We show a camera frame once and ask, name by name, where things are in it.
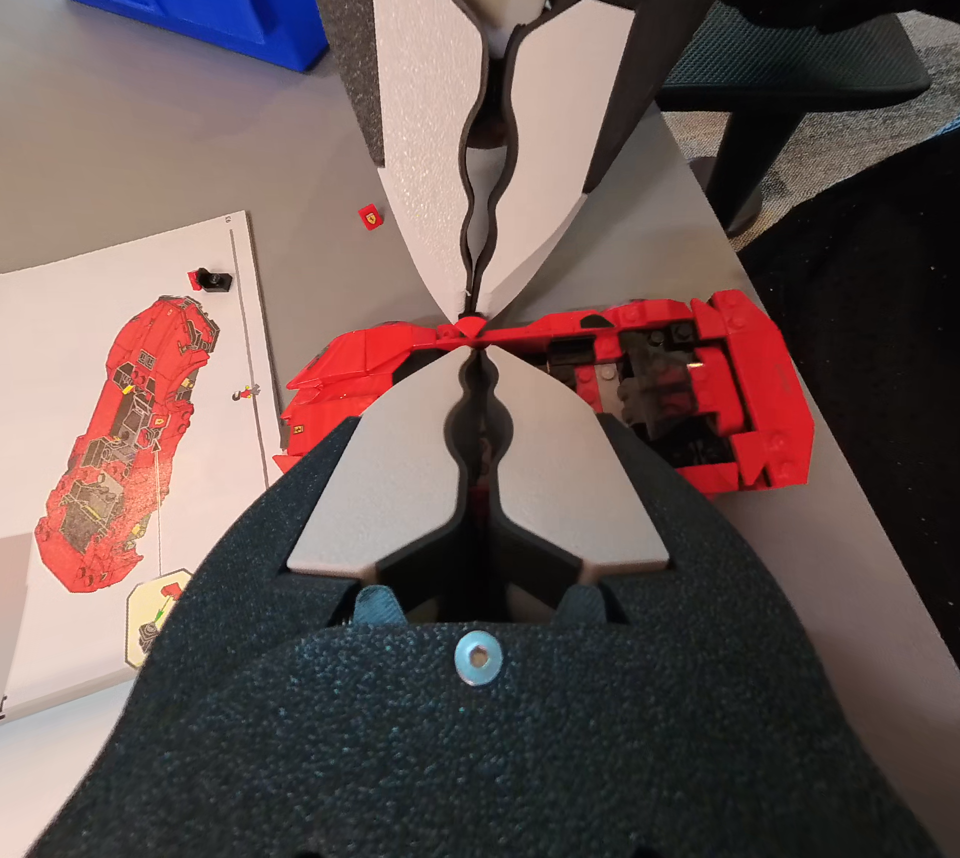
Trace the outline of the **red lego car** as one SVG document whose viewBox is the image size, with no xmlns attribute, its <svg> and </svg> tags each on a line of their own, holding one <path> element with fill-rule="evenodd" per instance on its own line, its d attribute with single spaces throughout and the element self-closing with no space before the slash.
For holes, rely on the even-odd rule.
<svg viewBox="0 0 960 858">
<path fill-rule="evenodd" d="M 478 315 L 335 337 L 288 385 L 286 472 L 344 419 L 462 347 L 501 348 L 616 417 L 707 497 L 805 484 L 814 420 L 785 340 L 739 290 L 637 300 L 517 327 Z"/>
</svg>

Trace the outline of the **lego instruction booklet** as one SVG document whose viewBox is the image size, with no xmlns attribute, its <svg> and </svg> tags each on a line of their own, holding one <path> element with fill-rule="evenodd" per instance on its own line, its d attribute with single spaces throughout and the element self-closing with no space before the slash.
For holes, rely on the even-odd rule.
<svg viewBox="0 0 960 858">
<path fill-rule="evenodd" d="M 280 475 L 250 222 L 2 275 L 2 723 L 135 676 Z M 232 275 L 227 293 L 188 272 Z"/>
</svg>

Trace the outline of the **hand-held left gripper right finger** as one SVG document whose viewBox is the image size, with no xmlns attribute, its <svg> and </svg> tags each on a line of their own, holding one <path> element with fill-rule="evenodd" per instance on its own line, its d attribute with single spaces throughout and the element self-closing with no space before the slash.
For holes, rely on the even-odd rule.
<svg viewBox="0 0 960 858">
<path fill-rule="evenodd" d="M 664 569 L 669 554 L 594 409 L 489 348 L 490 524 L 510 580 L 597 582 Z"/>
</svg>

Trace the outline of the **dark office chair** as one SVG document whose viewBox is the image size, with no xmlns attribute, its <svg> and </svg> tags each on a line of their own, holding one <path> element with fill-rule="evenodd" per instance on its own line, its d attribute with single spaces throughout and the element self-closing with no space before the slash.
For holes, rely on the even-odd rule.
<svg viewBox="0 0 960 858">
<path fill-rule="evenodd" d="M 732 239 L 756 223 L 762 181 L 806 116 L 900 105 L 930 84 L 893 15 L 824 34 L 761 27 L 716 3 L 655 102 L 662 112 L 727 114 L 716 155 L 691 168 Z"/>
</svg>

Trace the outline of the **person's dark speckled clothing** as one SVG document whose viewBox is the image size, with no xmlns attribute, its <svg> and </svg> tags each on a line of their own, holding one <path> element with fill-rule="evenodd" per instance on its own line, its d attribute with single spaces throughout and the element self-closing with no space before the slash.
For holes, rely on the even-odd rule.
<svg viewBox="0 0 960 858">
<path fill-rule="evenodd" d="M 823 32 L 959 15 L 959 0 L 721 1 Z M 958 121 L 799 204 L 741 262 L 958 662 Z"/>
</svg>

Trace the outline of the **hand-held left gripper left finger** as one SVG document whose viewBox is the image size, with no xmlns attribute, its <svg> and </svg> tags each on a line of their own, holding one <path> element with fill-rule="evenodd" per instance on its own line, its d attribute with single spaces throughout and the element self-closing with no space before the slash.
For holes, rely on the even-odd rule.
<svg viewBox="0 0 960 858">
<path fill-rule="evenodd" d="M 290 571 L 441 580 L 460 568 L 473 541 L 467 468 L 450 427 L 473 353 L 460 348 L 427 364 L 364 411 L 287 560 Z"/>
</svg>

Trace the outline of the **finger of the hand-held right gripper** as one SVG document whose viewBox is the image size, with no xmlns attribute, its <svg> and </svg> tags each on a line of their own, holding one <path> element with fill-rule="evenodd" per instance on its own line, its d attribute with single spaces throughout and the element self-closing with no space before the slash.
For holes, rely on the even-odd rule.
<svg viewBox="0 0 960 858">
<path fill-rule="evenodd" d="M 579 0 L 511 36 L 502 94 L 508 154 L 488 200 L 489 237 L 474 273 L 472 312 L 502 312 L 586 200 L 630 15 L 601 0 Z"/>
<path fill-rule="evenodd" d="M 472 278 L 467 134 L 487 84 L 487 41 L 462 0 L 372 0 L 383 165 L 396 226 L 451 322 Z"/>
</svg>

